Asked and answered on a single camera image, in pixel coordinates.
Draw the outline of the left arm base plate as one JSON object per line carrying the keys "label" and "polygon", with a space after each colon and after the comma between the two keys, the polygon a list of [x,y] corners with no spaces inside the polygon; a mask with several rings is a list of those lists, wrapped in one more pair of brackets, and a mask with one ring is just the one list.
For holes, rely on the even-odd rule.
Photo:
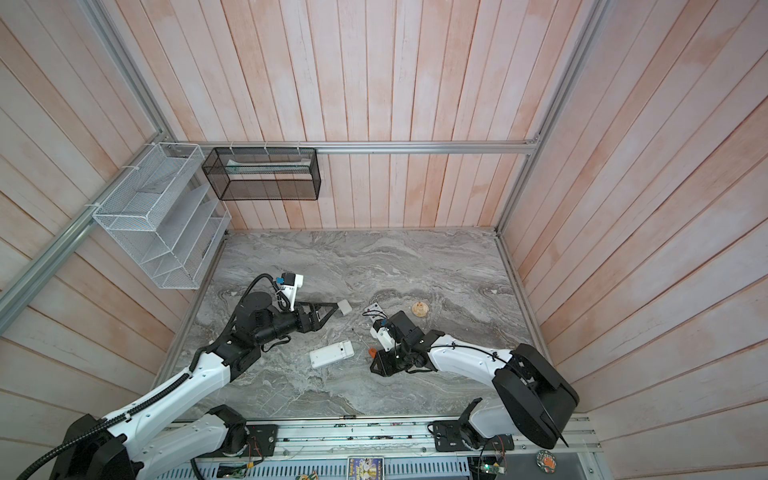
{"label": "left arm base plate", "polygon": [[274,455],[277,439],[277,424],[236,426],[226,434],[221,447],[203,454],[202,457],[271,457]]}

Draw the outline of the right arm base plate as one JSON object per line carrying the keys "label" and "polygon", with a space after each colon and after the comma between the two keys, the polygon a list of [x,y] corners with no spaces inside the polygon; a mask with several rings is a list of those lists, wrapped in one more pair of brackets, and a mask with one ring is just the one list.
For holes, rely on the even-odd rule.
{"label": "right arm base plate", "polygon": [[428,424],[428,432],[434,439],[438,452],[480,451],[482,448],[492,448],[498,452],[515,449],[513,437],[497,435],[483,437],[467,421],[439,420]]}

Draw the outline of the white air conditioner remote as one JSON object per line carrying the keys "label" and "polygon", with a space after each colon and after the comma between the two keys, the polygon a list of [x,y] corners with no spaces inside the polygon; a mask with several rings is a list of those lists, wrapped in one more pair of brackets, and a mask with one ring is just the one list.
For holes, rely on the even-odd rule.
{"label": "white air conditioner remote", "polygon": [[353,356],[354,348],[349,340],[312,350],[309,353],[310,364],[313,369],[320,369]]}

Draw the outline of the long white TV remote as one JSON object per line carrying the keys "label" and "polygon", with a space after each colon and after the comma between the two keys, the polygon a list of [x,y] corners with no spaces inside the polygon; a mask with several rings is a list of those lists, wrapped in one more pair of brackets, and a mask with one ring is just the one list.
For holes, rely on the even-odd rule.
{"label": "long white TV remote", "polygon": [[368,305],[363,310],[362,315],[365,317],[371,318],[373,321],[386,320],[388,318],[388,315],[385,313],[382,307],[376,302]]}

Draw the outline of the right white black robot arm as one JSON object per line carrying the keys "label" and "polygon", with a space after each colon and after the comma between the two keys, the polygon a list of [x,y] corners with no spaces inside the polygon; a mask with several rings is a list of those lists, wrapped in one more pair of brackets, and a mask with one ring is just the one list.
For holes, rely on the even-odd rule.
{"label": "right white black robot arm", "polygon": [[370,306],[371,335],[381,348],[370,371],[382,377],[448,372],[492,387],[497,398],[472,400],[457,420],[431,426],[436,449],[479,449],[488,440],[522,435],[552,449],[564,443],[564,429],[580,402],[575,389],[533,346],[492,349],[460,341],[442,331],[423,332],[405,312],[391,316]]}

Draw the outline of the white battery cover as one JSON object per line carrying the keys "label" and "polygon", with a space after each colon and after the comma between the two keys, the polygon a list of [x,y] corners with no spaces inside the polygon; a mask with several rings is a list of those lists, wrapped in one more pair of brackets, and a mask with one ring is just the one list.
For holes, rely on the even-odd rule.
{"label": "white battery cover", "polygon": [[347,300],[341,300],[337,303],[338,311],[342,316],[347,316],[352,312],[352,307]]}

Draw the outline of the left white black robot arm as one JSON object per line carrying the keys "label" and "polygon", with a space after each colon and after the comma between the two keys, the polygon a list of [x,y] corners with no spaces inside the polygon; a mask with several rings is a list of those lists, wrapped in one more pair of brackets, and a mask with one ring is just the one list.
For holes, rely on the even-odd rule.
{"label": "left white black robot arm", "polygon": [[195,352],[188,367],[150,393],[104,417],[85,415],[61,445],[41,457],[54,479],[154,479],[184,462],[256,447],[245,418],[226,405],[173,431],[166,428],[209,394],[248,370],[271,343],[320,330],[349,305],[298,302],[294,288],[243,295],[220,335]]}

